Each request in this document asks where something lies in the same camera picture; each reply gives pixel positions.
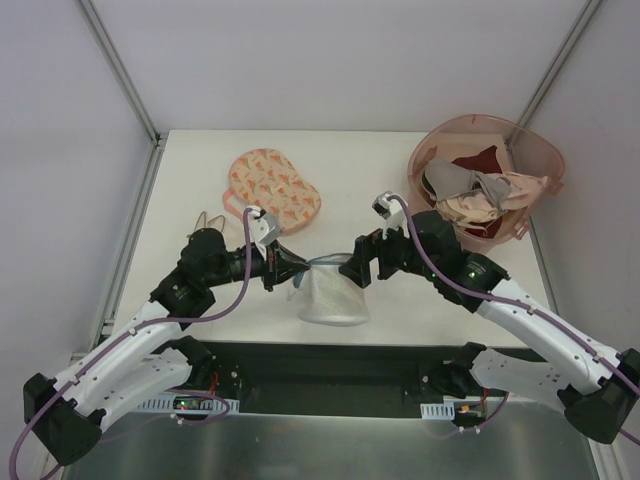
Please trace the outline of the white mesh laundry bag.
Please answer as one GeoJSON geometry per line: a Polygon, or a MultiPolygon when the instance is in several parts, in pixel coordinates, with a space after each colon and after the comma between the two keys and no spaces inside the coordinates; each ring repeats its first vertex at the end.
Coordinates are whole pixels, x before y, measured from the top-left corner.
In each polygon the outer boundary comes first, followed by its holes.
{"type": "Polygon", "coordinates": [[[367,323],[371,316],[363,290],[339,272],[348,253],[333,253],[307,261],[309,269],[296,274],[287,300],[294,302],[300,320],[332,327],[367,323]]]}

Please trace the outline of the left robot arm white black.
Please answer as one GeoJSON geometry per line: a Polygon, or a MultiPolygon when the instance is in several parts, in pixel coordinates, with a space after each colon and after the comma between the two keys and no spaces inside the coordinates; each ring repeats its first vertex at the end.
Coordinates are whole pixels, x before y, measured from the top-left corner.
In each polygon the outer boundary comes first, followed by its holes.
{"type": "Polygon", "coordinates": [[[195,231],[176,267],[121,330],[53,377],[36,373],[25,382],[25,431],[58,465],[84,457],[144,400],[173,387],[199,389],[209,382],[213,355],[185,331],[210,321],[206,312],[215,303],[214,287],[241,285],[237,298],[215,314],[221,319],[239,306],[251,279],[272,290],[309,269],[273,233],[259,229],[256,240],[250,232],[245,235],[244,245],[230,251],[220,231],[195,231]]]}

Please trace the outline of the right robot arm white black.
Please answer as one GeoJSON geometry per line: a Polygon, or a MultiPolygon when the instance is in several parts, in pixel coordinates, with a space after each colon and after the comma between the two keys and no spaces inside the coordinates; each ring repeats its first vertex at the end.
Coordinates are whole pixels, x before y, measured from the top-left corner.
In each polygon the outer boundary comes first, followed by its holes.
{"type": "Polygon", "coordinates": [[[406,228],[378,229],[355,241],[340,273],[358,287],[402,271],[423,277],[449,302],[510,332],[537,361],[468,342],[428,375],[432,389],[463,399],[479,388],[498,389],[560,411],[581,434],[610,444],[639,399],[639,353],[618,352],[580,332],[535,301],[488,257],[463,249],[453,227],[433,211],[406,228]]]}

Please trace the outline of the pink bra in tub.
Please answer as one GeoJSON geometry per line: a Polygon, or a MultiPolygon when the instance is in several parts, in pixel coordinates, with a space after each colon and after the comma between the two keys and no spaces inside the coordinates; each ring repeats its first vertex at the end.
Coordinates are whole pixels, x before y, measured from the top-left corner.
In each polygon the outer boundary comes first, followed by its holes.
{"type": "Polygon", "coordinates": [[[510,171],[489,175],[508,181],[512,187],[512,193],[501,202],[500,207],[491,206],[482,193],[477,193],[465,198],[436,201],[436,210],[457,224],[488,223],[505,213],[527,209],[549,182],[548,176],[536,177],[510,171]]]}

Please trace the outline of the grey bra in tub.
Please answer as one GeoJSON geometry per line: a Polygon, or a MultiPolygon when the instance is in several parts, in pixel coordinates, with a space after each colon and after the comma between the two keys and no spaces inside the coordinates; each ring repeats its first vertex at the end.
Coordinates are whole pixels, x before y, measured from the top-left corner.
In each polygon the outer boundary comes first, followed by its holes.
{"type": "Polygon", "coordinates": [[[426,164],[422,171],[421,182],[426,191],[438,202],[482,193],[491,206],[500,207],[501,202],[512,193],[512,187],[508,181],[467,170],[439,157],[426,164]]]}

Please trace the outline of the small beige mesh bag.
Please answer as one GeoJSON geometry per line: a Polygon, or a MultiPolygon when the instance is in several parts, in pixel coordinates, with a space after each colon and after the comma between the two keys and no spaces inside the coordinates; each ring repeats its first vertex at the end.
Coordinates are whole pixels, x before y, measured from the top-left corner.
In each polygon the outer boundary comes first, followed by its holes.
{"type": "Polygon", "coordinates": [[[225,215],[211,216],[207,211],[201,211],[198,215],[195,225],[190,233],[186,235],[190,238],[194,233],[202,229],[215,229],[221,233],[224,232],[227,224],[227,218],[225,215]]]}

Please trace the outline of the floral pink laundry pouch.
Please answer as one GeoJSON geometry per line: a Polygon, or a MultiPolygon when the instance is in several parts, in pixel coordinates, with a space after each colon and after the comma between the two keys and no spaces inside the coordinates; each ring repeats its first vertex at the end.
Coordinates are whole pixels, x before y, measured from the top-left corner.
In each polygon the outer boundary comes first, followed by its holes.
{"type": "Polygon", "coordinates": [[[285,235],[306,227],[322,206],[318,190],[281,151],[271,148],[250,150],[232,163],[222,202],[238,219],[242,216],[240,207],[262,208],[277,218],[285,235]]]}

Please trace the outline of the pink translucent plastic tub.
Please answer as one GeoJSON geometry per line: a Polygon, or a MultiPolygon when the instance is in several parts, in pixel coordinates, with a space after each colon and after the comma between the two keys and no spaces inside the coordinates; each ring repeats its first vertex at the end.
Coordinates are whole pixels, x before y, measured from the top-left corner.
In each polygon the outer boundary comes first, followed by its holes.
{"type": "Polygon", "coordinates": [[[409,208],[434,210],[463,248],[486,254],[521,239],[539,202],[557,193],[565,162],[542,136],[508,120],[467,114],[428,133],[407,168],[409,208]]]}

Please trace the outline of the dark red garment in tub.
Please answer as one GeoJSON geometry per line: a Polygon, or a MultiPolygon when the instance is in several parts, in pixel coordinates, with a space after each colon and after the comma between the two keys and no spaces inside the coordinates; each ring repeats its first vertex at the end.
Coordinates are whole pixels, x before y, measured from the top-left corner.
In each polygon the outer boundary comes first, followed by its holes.
{"type": "Polygon", "coordinates": [[[497,159],[497,147],[487,147],[478,154],[468,157],[459,157],[453,163],[467,170],[473,170],[484,174],[498,174],[502,168],[497,159]]]}

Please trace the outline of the right controller board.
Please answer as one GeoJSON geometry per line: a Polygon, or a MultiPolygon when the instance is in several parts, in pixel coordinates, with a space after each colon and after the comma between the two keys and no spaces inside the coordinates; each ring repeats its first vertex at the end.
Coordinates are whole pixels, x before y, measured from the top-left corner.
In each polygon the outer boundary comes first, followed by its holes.
{"type": "Polygon", "coordinates": [[[421,418],[424,420],[453,421],[458,418],[485,418],[486,405],[482,402],[468,403],[444,400],[439,403],[421,403],[421,418]]]}

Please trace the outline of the controller board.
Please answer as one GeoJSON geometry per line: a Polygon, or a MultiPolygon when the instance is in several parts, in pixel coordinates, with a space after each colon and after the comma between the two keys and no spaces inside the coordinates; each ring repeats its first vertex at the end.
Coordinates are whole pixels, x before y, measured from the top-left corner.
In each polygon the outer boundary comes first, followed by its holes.
{"type": "Polygon", "coordinates": [[[136,413],[180,413],[184,415],[236,414],[240,402],[210,399],[195,395],[162,393],[139,404],[136,413]]]}
{"type": "Polygon", "coordinates": [[[424,420],[453,421],[458,418],[485,418],[486,405],[482,402],[468,403],[444,400],[439,403],[421,403],[421,418],[424,420]]]}

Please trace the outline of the left controller board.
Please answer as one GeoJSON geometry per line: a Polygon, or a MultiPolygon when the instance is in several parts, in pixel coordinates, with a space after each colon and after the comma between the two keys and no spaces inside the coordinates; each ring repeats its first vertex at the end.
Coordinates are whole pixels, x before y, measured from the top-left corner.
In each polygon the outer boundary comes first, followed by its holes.
{"type": "Polygon", "coordinates": [[[184,415],[236,414],[240,402],[210,399],[195,395],[162,393],[139,404],[136,413],[180,413],[184,415]]]}

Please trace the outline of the right aluminium frame post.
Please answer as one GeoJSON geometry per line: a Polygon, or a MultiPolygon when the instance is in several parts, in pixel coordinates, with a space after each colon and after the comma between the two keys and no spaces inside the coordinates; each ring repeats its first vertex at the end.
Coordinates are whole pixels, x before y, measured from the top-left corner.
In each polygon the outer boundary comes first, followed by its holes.
{"type": "Polygon", "coordinates": [[[583,3],[568,32],[533,90],[525,108],[518,117],[517,124],[519,126],[528,127],[531,124],[564,68],[568,65],[591,25],[606,4],[606,0],[588,0],[583,3]]]}

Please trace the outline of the aluminium frame post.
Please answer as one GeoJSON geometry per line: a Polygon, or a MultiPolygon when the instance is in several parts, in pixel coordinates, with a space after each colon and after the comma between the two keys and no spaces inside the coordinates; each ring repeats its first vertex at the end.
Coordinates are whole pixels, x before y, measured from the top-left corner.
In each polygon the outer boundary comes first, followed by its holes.
{"type": "Polygon", "coordinates": [[[583,3],[568,32],[533,90],[525,108],[518,117],[517,124],[519,126],[528,127],[531,124],[564,68],[568,65],[591,25],[606,4],[606,0],[588,0],[583,3]]]}
{"type": "Polygon", "coordinates": [[[153,147],[158,146],[162,134],[156,128],[95,3],[78,0],[76,5],[146,138],[153,147]]]}

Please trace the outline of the left aluminium frame post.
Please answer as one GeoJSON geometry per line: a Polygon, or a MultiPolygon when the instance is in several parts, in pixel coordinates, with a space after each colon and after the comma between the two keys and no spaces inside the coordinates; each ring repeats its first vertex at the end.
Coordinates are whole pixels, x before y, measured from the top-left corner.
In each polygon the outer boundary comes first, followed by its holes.
{"type": "Polygon", "coordinates": [[[78,0],[76,5],[146,138],[153,147],[158,146],[162,134],[156,128],[95,3],[78,0]]]}

